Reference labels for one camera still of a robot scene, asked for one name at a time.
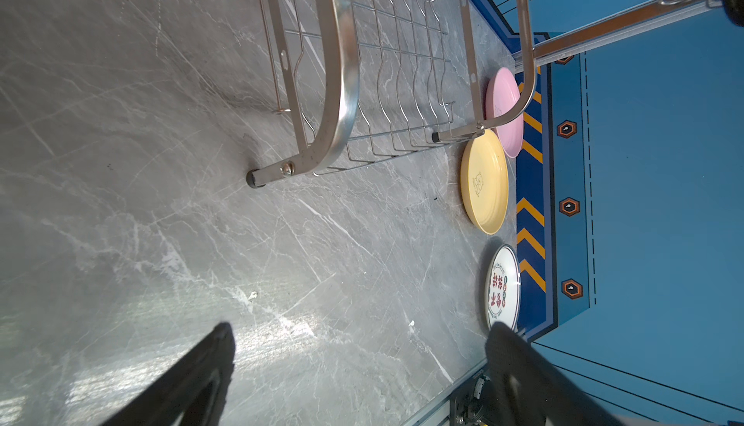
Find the pink round plate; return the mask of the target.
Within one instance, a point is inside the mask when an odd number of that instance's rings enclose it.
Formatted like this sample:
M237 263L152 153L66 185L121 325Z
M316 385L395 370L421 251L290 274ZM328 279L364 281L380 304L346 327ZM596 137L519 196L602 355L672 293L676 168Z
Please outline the pink round plate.
M486 89L486 118L494 119L503 115L517 103L519 96L513 73L508 68L500 68ZM517 158L523 142L523 115L507 124L496 126L493 131L499 137L505 154L509 158Z

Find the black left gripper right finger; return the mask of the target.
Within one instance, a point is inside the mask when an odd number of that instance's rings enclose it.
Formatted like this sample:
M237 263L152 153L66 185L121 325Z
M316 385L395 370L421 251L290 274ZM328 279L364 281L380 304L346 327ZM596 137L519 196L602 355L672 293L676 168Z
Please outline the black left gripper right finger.
M494 323L486 360L498 425L619 425L505 323Z

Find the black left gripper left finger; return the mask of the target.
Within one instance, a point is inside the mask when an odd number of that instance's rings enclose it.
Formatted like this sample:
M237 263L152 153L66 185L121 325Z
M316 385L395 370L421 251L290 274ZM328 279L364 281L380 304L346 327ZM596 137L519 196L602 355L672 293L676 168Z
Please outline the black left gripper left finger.
M219 323L106 425L217 425L234 373L236 341Z

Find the white plate red characters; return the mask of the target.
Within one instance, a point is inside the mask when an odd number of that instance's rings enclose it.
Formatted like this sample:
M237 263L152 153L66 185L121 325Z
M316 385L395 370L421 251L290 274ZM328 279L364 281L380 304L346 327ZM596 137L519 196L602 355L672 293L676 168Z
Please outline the white plate red characters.
M521 280L515 250L505 244L493 257L486 275L484 313L488 327L503 323L517 331Z

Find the silver wire dish rack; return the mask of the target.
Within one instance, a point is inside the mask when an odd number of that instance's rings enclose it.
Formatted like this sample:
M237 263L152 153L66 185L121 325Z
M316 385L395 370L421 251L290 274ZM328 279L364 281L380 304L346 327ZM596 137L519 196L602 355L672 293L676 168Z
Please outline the silver wire dish rack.
M531 0L513 0L525 87L486 118L473 17L484 0L259 0L277 110L296 154L250 170L254 188L379 164L467 141L537 98L542 65L679 21L730 0L649 0L555 38L535 38Z

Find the yellow round plate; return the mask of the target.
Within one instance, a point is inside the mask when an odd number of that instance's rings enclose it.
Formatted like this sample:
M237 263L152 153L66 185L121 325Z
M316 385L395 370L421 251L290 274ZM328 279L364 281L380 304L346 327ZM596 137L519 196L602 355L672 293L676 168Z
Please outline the yellow round plate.
M497 234L506 219L510 184L507 157L494 131L467 143L459 185L470 221L484 234Z

